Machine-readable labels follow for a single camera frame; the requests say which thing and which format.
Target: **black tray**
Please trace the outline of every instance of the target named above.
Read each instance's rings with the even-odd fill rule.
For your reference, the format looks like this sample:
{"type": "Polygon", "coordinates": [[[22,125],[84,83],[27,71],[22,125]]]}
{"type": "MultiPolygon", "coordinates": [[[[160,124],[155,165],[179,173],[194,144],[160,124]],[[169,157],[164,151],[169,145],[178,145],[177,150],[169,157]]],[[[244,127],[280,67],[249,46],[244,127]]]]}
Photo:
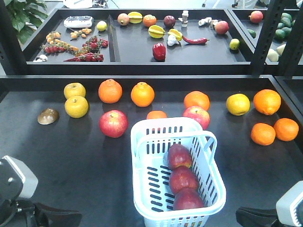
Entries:
{"type": "MultiPolygon", "coordinates": [[[[259,11],[261,11],[264,15],[264,19],[266,19],[266,13],[267,10],[265,9],[258,9],[259,11]]],[[[252,45],[254,46],[254,48],[256,48],[257,46],[257,42],[258,42],[258,38],[263,26],[263,20],[259,23],[259,24],[253,24],[251,23],[251,21],[249,20],[249,15],[252,13],[252,11],[255,11],[255,9],[229,9],[231,15],[233,16],[233,18],[237,21],[239,27],[243,30],[243,32],[245,33],[245,35],[248,37],[249,41],[252,43],[252,45]],[[252,38],[251,35],[248,33],[247,29],[252,29],[254,31],[256,31],[257,37],[256,38],[252,38]]],[[[284,12],[289,13],[290,15],[292,15],[292,17],[295,19],[295,16],[297,14],[299,10],[298,9],[286,9],[284,10],[284,12]]],[[[272,49],[276,49],[277,47],[285,44],[286,41],[277,41],[276,39],[273,39],[273,42],[271,43],[270,48],[272,49]]],[[[278,62],[271,62],[268,58],[266,58],[266,73],[275,73],[276,69],[277,69],[277,65],[278,62]]],[[[302,74],[302,69],[303,69],[303,58],[301,58],[299,65],[298,65],[298,69],[296,71],[296,75],[301,75],[302,74]]]]}
{"type": "Polygon", "coordinates": [[[24,76],[2,79],[0,102],[0,156],[10,155],[24,161],[39,179],[34,202],[61,209],[79,210],[81,227],[144,226],[133,204],[130,130],[151,110],[163,110],[169,117],[181,116],[183,98],[192,90],[209,95],[211,123],[208,130],[218,140],[215,161],[227,190],[224,208],[210,216],[207,227],[238,227],[235,211],[240,206],[274,209],[276,201],[303,174],[303,117],[272,76],[111,76],[121,83],[124,94],[116,104],[103,104],[98,86],[107,77],[24,76]],[[89,113],[72,119],[64,112],[63,88],[81,82],[87,89],[89,113]],[[130,90],[139,81],[155,89],[155,100],[146,108],[136,107],[130,90]],[[250,111],[233,116],[225,107],[226,98],[242,92],[250,100],[261,89],[274,89],[282,97],[279,111],[272,116],[250,111]],[[44,108],[60,112],[59,121],[37,123],[44,108]],[[98,121],[103,112],[119,109],[126,113],[129,128],[118,138],[105,137],[98,121]],[[300,125],[295,141],[275,142],[267,147],[250,139],[258,122],[271,125],[289,117],[300,125]]]}
{"type": "Polygon", "coordinates": [[[166,15],[173,15],[176,19],[175,28],[184,36],[192,39],[206,37],[210,39],[205,45],[190,45],[181,41],[180,45],[167,46],[165,62],[156,62],[152,56],[152,46],[158,42],[167,42],[168,35],[161,39],[151,38],[148,28],[143,23],[120,26],[117,16],[132,10],[110,9],[57,9],[49,16],[42,26],[33,34],[24,45],[23,53],[27,60],[29,73],[35,75],[180,75],[180,74],[243,74],[248,73],[248,65],[254,51],[245,34],[237,23],[224,9],[189,9],[189,23],[186,28],[181,27],[178,20],[182,10],[136,10],[143,16],[153,14],[158,18],[157,25],[164,27],[163,19],[166,15]],[[86,39],[70,41],[71,30],[63,25],[68,16],[93,16],[92,33],[86,39]],[[229,23],[229,32],[217,35],[209,27],[199,27],[198,20],[212,17],[226,20],[229,23]],[[104,20],[108,24],[105,32],[98,32],[96,24],[104,20]],[[46,35],[51,31],[62,33],[62,40],[79,48],[93,35],[102,35],[109,40],[109,47],[101,49],[104,53],[104,62],[63,62],[73,57],[69,53],[50,54],[48,62],[32,62],[43,52],[39,50],[45,44],[46,35]],[[230,40],[238,38],[241,41],[239,52],[231,52],[230,40]]]}

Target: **red apple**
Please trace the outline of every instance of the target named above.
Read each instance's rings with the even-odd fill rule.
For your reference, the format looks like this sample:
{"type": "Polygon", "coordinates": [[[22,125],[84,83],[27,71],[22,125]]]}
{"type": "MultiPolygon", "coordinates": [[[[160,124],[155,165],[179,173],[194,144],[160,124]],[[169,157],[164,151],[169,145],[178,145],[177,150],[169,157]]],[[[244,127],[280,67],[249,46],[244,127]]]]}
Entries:
{"type": "Polygon", "coordinates": [[[199,193],[192,188],[183,188],[175,196],[173,210],[187,210],[205,207],[199,193]]]}
{"type": "Polygon", "coordinates": [[[202,126],[203,130],[207,129],[210,122],[209,113],[202,107],[196,105],[187,108],[183,113],[183,117],[189,117],[196,120],[202,126]]]}
{"type": "Polygon", "coordinates": [[[118,138],[126,131],[128,127],[128,119],[125,113],[119,110],[111,110],[101,116],[99,127],[101,132],[106,136],[118,138]]]}
{"type": "Polygon", "coordinates": [[[189,151],[181,144],[173,144],[168,150],[168,166],[170,170],[173,170],[179,166],[186,166],[190,168],[192,159],[189,151]]]}
{"type": "Polygon", "coordinates": [[[216,33],[223,35],[228,31],[229,26],[226,21],[221,20],[215,25],[214,29],[215,29],[216,33]]]}
{"type": "Polygon", "coordinates": [[[182,188],[193,188],[197,190],[199,187],[199,182],[196,175],[189,168],[179,166],[170,174],[169,187],[171,192],[175,195],[182,188]]]}
{"type": "Polygon", "coordinates": [[[263,20],[263,13],[261,11],[253,11],[249,16],[250,21],[254,24],[258,24],[263,20]]]}

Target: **red chili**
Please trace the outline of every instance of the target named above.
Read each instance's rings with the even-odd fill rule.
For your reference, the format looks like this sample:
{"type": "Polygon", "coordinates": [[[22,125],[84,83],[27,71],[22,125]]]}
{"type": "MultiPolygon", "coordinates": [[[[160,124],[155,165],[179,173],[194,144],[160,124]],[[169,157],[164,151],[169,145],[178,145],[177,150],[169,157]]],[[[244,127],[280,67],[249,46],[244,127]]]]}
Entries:
{"type": "Polygon", "coordinates": [[[189,44],[205,44],[208,39],[200,38],[200,39],[188,39],[185,36],[182,36],[183,40],[189,44]]]}

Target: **red bell pepper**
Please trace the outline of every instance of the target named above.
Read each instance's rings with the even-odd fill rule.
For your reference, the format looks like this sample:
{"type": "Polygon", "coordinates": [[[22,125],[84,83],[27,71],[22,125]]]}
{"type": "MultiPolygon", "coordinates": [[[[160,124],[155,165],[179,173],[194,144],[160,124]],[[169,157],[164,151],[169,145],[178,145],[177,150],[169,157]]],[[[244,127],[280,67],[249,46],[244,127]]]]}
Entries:
{"type": "Polygon", "coordinates": [[[166,47],[162,43],[157,43],[152,47],[152,55],[158,61],[165,60],[166,47]]]}

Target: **red chili pepper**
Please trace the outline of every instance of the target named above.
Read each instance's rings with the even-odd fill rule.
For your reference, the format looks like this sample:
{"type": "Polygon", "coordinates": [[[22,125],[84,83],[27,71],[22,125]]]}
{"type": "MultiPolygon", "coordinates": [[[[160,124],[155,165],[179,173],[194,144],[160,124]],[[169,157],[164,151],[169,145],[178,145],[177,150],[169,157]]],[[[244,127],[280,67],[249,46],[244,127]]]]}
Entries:
{"type": "Polygon", "coordinates": [[[182,36],[183,40],[189,44],[205,44],[208,39],[200,38],[200,39],[188,39],[185,36],[182,36]]]}
{"type": "Polygon", "coordinates": [[[165,60],[166,47],[162,43],[157,43],[152,47],[152,55],[158,61],[165,60]]]}

